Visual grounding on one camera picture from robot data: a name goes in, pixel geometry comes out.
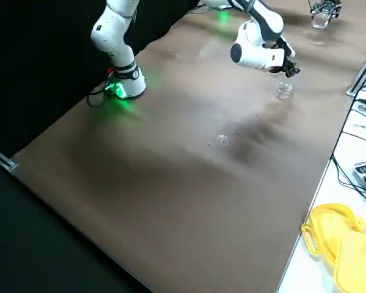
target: clear plastic cup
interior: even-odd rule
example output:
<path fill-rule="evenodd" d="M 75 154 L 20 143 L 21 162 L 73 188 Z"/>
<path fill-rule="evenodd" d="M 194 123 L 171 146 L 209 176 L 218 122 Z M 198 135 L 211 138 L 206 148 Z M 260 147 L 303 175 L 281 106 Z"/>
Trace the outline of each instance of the clear plastic cup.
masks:
<path fill-rule="evenodd" d="M 278 99 L 289 99 L 292 93 L 293 86 L 286 81 L 279 82 L 275 87 L 275 95 Z"/>
<path fill-rule="evenodd" d="M 332 13 L 335 10 L 335 4 L 331 1 L 322 1 L 316 4 L 313 9 L 312 28 L 322 31 L 328 26 Z"/>

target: black curtain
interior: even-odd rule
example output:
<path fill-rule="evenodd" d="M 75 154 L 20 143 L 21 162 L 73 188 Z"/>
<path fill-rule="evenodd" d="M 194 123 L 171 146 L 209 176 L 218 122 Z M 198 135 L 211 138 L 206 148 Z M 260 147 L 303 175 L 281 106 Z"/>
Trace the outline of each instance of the black curtain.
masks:
<path fill-rule="evenodd" d="M 198 0 L 141 0 L 125 36 L 135 54 Z M 0 151 L 13 156 L 106 77 L 90 41 L 105 0 L 0 2 Z"/>

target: brown table surface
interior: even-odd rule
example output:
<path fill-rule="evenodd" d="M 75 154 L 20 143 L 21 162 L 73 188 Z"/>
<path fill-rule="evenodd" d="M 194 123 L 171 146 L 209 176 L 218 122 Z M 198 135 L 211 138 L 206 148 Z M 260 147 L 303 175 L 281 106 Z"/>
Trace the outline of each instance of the brown table surface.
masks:
<path fill-rule="evenodd" d="M 22 182 L 155 292 L 274 292 L 282 275 L 366 58 L 366 1 L 323 32 L 306 1 L 275 5 L 301 67 L 293 99 L 230 60 L 245 15 L 189 15 L 138 56 L 143 97 L 82 101 L 15 156 Z"/>

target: white surface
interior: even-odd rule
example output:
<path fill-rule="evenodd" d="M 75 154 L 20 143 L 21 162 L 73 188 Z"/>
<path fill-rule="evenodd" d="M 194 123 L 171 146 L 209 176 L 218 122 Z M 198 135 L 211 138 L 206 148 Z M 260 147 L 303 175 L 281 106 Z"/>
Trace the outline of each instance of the white surface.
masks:
<path fill-rule="evenodd" d="M 366 92 L 361 91 L 356 99 L 366 99 Z M 352 109 L 366 115 L 366 111 L 360 109 L 359 102 L 353 104 Z M 366 126 L 366 118 L 361 114 L 351 111 L 343 131 L 355 134 L 366 139 L 366 129 L 355 127 L 355 124 Z M 366 161 L 366 142 L 357 137 L 341 133 L 339 142 L 334 151 L 335 158 L 355 185 L 363 186 L 354 175 L 353 166 L 356 163 Z M 343 182 L 347 182 L 344 176 L 340 176 Z M 342 203 L 352 209 L 357 215 L 366 221 L 366 201 L 355 190 L 342 186 L 337 180 L 335 163 L 329 161 L 328 168 L 324 171 L 321 185 L 316 191 L 313 207 L 324 203 Z M 310 257 L 302 237 L 298 237 L 295 250 L 291 255 L 284 277 L 278 289 L 278 293 L 292 292 L 338 292 L 332 280 L 332 274 L 326 268 L 323 260 L 315 261 Z"/>

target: water spill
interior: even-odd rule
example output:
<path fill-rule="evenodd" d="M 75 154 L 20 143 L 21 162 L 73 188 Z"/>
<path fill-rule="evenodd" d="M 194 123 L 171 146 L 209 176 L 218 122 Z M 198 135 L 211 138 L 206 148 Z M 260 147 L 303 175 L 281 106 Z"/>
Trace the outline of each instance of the water spill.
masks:
<path fill-rule="evenodd" d="M 220 147 L 226 147 L 227 145 L 229 145 L 228 137 L 225 134 L 220 134 L 219 136 L 217 136 L 216 142 L 217 145 L 219 145 Z"/>

